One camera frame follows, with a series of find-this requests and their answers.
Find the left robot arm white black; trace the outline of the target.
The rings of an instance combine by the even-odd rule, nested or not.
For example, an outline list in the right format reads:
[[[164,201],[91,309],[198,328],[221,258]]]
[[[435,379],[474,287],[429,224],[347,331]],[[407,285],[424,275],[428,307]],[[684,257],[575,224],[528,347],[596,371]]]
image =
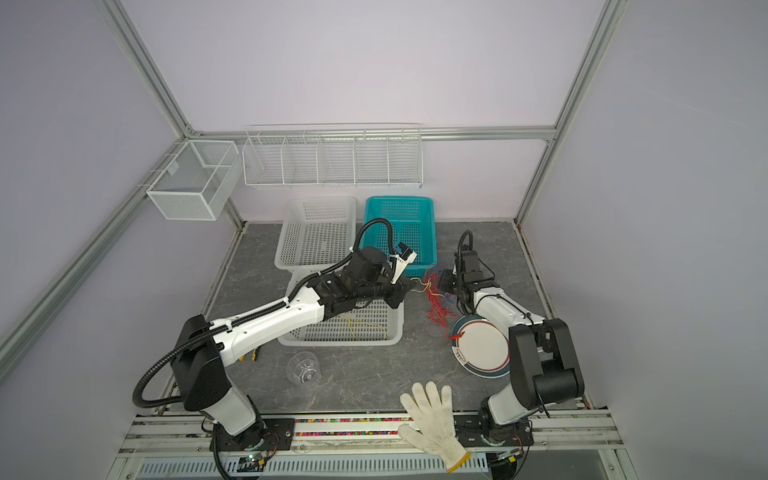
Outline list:
[[[360,244],[364,232],[382,225],[384,250]],[[199,314],[182,326],[174,348],[138,380],[132,402],[144,409],[181,404],[213,424],[211,447],[231,442],[238,450],[260,447],[269,431],[255,402],[229,378],[226,368],[248,352],[307,325],[381,300],[396,309],[411,290],[405,270],[417,258],[394,241],[384,218],[363,224],[339,262],[299,280],[283,298],[244,313],[209,321]]]

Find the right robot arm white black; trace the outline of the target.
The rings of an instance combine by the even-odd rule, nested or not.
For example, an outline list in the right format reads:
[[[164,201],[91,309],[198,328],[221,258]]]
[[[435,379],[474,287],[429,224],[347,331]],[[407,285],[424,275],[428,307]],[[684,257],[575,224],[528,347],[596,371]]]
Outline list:
[[[585,382],[568,325],[512,300],[474,249],[470,230],[460,236],[454,267],[441,271],[438,290],[455,297],[461,314],[450,334],[457,359],[477,376],[508,377],[504,388],[485,398],[478,410],[486,443],[501,445],[521,435],[532,414],[583,396]],[[472,326],[497,337],[477,348],[483,354],[498,352],[497,366],[481,367],[461,351]]]

